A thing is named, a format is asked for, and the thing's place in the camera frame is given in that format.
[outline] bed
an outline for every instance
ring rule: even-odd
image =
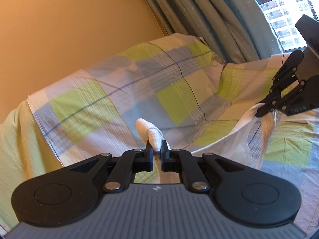
[[[174,148],[194,151],[217,141],[268,94],[287,57],[225,64],[203,39],[173,34],[32,94],[0,125],[0,225],[9,230],[17,224],[10,197],[24,180],[96,154],[142,148],[138,118],[156,125]],[[291,117],[276,112],[276,120],[261,170],[299,188],[295,223],[308,233],[319,214],[317,110]],[[248,137],[253,159],[261,146],[260,125]],[[156,171],[135,180],[157,181]]]

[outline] white fabric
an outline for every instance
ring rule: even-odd
[[[199,150],[193,151],[194,156],[201,156],[203,153],[214,153],[230,160],[236,161],[246,166],[260,168],[262,157],[266,151],[269,138],[275,128],[275,112],[266,114],[261,118],[263,141],[260,152],[258,154],[259,160],[256,166],[252,166],[251,151],[247,144],[247,138],[250,129],[258,118],[255,117],[257,110],[264,105],[258,103],[251,107],[238,121],[237,125],[232,131],[218,141],[205,146]],[[142,141],[146,144],[147,140],[150,141],[154,151],[160,151],[161,142],[164,140],[162,132],[155,127],[152,123],[138,119],[136,121],[136,129]],[[156,168],[159,172],[160,183],[174,183],[179,182],[178,174],[163,173],[160,171],[160,161],[156,159]]]
[[[156,126],[154,126],[154,124],[144,119],[138,119],[135,123],[135,126],[138,132],[138,135],[140,136],[144,144],[146,144],[147,140],[149,140],[151,146],[153,147],[153,150],[155,151],[154,164],[159,173],[159,177],[160,177],[159,182],[160,183],[180,183],[178,173],[163,172],[161,170],[161,162],[159,159],[159,154],[157,153],[160,151],[162,141],[164,140],[162,132]]]

